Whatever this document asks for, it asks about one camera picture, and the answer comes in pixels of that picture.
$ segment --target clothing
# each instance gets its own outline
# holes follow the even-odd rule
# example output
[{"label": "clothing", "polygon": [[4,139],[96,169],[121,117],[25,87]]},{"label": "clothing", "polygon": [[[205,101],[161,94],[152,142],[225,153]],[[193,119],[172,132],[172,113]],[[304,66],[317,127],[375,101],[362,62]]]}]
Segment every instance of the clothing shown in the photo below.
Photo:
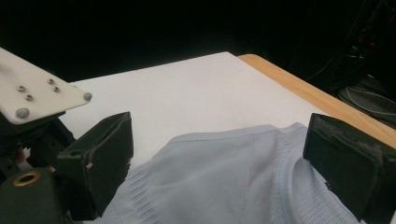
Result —
[{"label": "clothing", "polygon": [[359,223],[303,159],[306,131],[295,123],[175,137],[127,175],[93,223]]}]

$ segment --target bolt head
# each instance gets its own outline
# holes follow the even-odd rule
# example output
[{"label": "bolt head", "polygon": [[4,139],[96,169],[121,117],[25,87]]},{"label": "bolt head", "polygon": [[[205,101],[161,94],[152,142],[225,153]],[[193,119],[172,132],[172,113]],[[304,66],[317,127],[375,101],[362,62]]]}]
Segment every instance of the bolt head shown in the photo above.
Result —
[{"label": "bolt head", "polygon": [[33,101],[33,96],[32,95],[25,95],[25,100]]},{"label": "bolt head", "polygon": [[24,86],[19,86],[17,88],[17,90],[20,91],[20,92],[24,92],[24,91],[26,91],[26,88],[24,88]]},{"label": "bolt head", "polygon": [[92,99],[92,93],[90,93],[90,92],[85,92],[84,95],[83,95],[83,97],[84,97],[84,100],[90,101],[90,100]]},{"label": "bolt head", "polygon": [[25,119],[29,116],[30,111],[28,108],[19,108],[17,111],[15,111],[15,115],[17,116],[17,118],[20,119]]}]

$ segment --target white table surface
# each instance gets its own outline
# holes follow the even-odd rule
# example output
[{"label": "white table surface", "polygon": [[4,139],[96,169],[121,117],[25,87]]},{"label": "white table surface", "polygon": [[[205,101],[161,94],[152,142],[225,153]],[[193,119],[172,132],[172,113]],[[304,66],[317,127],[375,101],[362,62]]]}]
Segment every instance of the white table surface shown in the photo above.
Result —
[{"label": "white table surface", "polygon": [[132,169],[180,134],[307,126],[312,113],[326,114],[229,52],[72,84],[93,94],[60,117],[76,138],[101,119],[131,112]]}]

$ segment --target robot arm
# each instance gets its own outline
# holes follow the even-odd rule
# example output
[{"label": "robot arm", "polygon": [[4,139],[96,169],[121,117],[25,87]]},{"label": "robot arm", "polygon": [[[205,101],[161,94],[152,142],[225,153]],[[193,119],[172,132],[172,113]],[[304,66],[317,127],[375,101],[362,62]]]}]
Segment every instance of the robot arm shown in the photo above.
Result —
[{"label": "robot arm", "polygon": [[[100,217],[133,156],[129,112],[103,119],[78,140],[58,119],[92,95],[0,49],[2,223],[71,223]],[[21,171],[17,148],[30,148]],[[43,168],[52,166],[55,171]]]}]

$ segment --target wooden table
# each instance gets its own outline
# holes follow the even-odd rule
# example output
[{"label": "wooden table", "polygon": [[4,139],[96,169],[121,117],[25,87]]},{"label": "wooden table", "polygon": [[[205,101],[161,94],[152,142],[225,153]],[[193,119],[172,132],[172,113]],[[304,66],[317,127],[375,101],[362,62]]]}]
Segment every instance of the wooden table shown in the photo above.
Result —
[{"label": "wooden table", "polygon": [[256,68],[283,87],[299,95],[310,104],[328,113],[330,116],[341,119],[350,125],[370,134],[383,143],[396,148],[396,130],[373,119],[359,110],[330,96],[328,93],[308,84],[289,72],[269,63],[255,54],[245,54],[238,57],[245,63]]}]

